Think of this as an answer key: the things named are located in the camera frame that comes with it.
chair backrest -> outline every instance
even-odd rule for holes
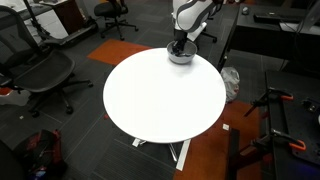
[[[124,2],[124,0],[109,0],[118,3],[121,6],[121,14],[127,14],[129,12],[128,6]]]
[[[210,11],[208,18],[212,18],[218,11],[221,10],[223,1],[217,1],[216,6]]]
[[[40,53],[20,15],[13,9],[0,6],[0,74],[14,76],[14,67],[25,64]]]

cabinet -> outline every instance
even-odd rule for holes
[[[39,14],[36,16],[36,19],[38,23],[41,24],[41,27],[43,27],[46,31],[50,33],[50,36],[57,39],[62,39],[68,36],[67,31],[60,22],[54,10],[50,10],[45,13]],[[37,29],[32,26],[31,19],[25,20],[24,23],[27,26],[32,37],[35,39],[35,41],[37,43],[40,43],[41,38],[38,35]]]
[[[72,34],[83,27],[84,18],[82,17],[75,0],[60,0],[57,3],[43,2],[51,6],[68,34]]]

white round table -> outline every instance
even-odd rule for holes
[[[175,143],[211,127],[226,102],[218,71],[196,55],[178,65],[166,48],[134,54],[109,75],[103,101],[111,120],[124,132],[153,143]]]

white plastic bag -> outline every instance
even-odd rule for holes
[[[224,67],[221,70],[221,76],[226,86],[226,102],[233,101],[239,92],[240,77],[238,71],[234,67]]]

orange floor mat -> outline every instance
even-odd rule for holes
[[[151,49],[151,47],[109,39],[91,52],[87,57],[104,63],[118,65],[127,57],[147,49]]]

